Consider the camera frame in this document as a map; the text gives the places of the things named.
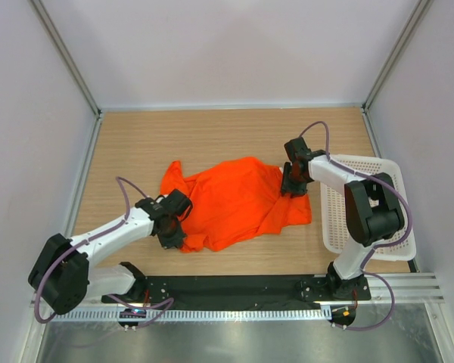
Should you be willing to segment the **aluminium rail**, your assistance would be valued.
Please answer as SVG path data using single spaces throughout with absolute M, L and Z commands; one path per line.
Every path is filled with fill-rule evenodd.
M 373 303 L 388 304 L 390 291 L 382 278 L 390 285 L 396 303 L 443 303 L 443 293 L 434 273 L 381 274 L 379 278 L 368 276 L 368 286 Z

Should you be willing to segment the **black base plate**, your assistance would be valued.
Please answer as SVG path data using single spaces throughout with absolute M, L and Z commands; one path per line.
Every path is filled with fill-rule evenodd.
M 150 276 L 133 302 L 174 299 L 173 310 L 287 311 L 316 309 L 316 303 L 371 299 L 363 278 L 333 293 L 324 275 Z

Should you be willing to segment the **right aluminium frame post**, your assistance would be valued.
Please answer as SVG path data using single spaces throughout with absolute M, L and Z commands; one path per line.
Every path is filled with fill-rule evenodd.
M 411 11 L 407 21 L 404 23 L 404 26 L 391 48 L 380 72 L 378 73 L 366 100 L 362 104 L 363 113 L 367 114 L 370 107 L 375 102 L 376 97 L 384 87 L 389 75 L 393 72 L 395 66 L 402 57 L 403 52 L 408 47 L 412 37 L 415 35 L 416 30 L 420 26 L 432 4 L 433 1 L 431 0 L 419 0 L 415 3 L 415 7 Z

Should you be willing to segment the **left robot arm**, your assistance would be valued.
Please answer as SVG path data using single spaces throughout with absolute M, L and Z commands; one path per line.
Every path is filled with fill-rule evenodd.
M 51 236 L 28 277 L 37 301 L 45 301 L 56 315 L 65 315 L 83 300 L 113 298 L 138 302 L 147 290 L 147 278 L 131 262 L 112 268 L 99 263 L 130 243 L 157 237 L 164 249 L 183 246 L 182 221 L 193 203 L 175 189 L 153 199 L 146 197 L 126 207 L 126 213 L 93 231 L 66 238 Z

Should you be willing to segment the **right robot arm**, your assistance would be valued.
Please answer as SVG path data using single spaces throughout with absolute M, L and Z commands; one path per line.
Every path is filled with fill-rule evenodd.
M 320 182 L 344 197 L 349 233 L 341 254 L 330 263 L 325 289 L 334 299 L 349 299 L 360 284 L 363 267 L 382 240 L 406 226 L 400 194 L 386 173 L 363 174 L 331 158 L 325 150 L 311 150 L 303 138 L 285 144 L 281 194 L 291 198 L 307 194 L 307 185 Z

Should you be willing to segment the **orange t shirt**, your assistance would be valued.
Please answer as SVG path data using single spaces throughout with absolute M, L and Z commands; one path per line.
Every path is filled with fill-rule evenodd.
M 182 223 L 183 253 L 218 252 L 264 234 L 280 234 L 291 225 L 313 220 L 309 197 L 281 195 L 282 172 L 255 157 L 224 161 L 185 177 L 176 160 L 166 170 L 160 193 L 177 189 L 193 203 Z

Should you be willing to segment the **left aluminium frame post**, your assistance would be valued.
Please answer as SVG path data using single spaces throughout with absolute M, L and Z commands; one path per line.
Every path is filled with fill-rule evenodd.
M 95 101 L 94 96 L 92 95 L 89 87 L 87 86 L 86 81 L 84 80 L 81 72 L 79 71 L 76 62 L 74 61 L 71 53 L 69 52 L 64 40 L 61 37 L 61 34 L 58 31 L 58 28 L 55 26 L 54 21 L 52 20 L 43 1 L 30 0 L 29 4 L 35 11 L 41 25 L 43 26 L 45 32 L 50 38 L 52 44 L 54 45 L 54 48 L 56 49 L 59 57 L 63 61 L 64 66 L 71 75 L 73 81 L 76 83 L 76 86 L 78 87 L 85 102 L 87 103 L 95 117 L 98 118 L 101 115 L 101 108 Z

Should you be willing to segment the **aluminium frame post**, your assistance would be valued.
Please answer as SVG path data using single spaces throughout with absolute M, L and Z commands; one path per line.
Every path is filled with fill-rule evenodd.
M 404 26 L 391 48 L 380 72 L 378 73 L 366 100 L 362 104 L 363 113 L 367 114 L 370 107 L 375 102 L 376 97 L 384 87 L 389 75 L 393 72 L 395 66 L 402 57 L 403 52 L 408 47 L 412 37 L 415 35 L 416 30 L 420 26 L 432 4 L 433 1 L 431 0 L 419 0 L 415 3 L 415 7 L 411 11 L 407 21 L 404 23 Z
M 52 20 L 43 1 L 30 0 L 29 4 L 35 11 L 41 25 L 43 26 L 45 32 L 50 38 L 52 44 L 54 45 L 54 48 L 56 49 L 59 57 L 63 61 L 64 66 L 71 75 L 73 81 L 76 83 L 76 86 L 78 87 L 85 102 L 87 103 L 95 117 L 98 118 L 101 115 L 101 108 L 95 101 L 94 96 L 92 95 L 89 87 L 87 86 L 86 81 L 84 80 L 81 72 L 79 71 L 76 62 L 74 61 L 71 53 L 69 52 L 64 40 L 61 37 L 61 34 L 58 31 L 58 28 L 55 26 L 54 21 Z

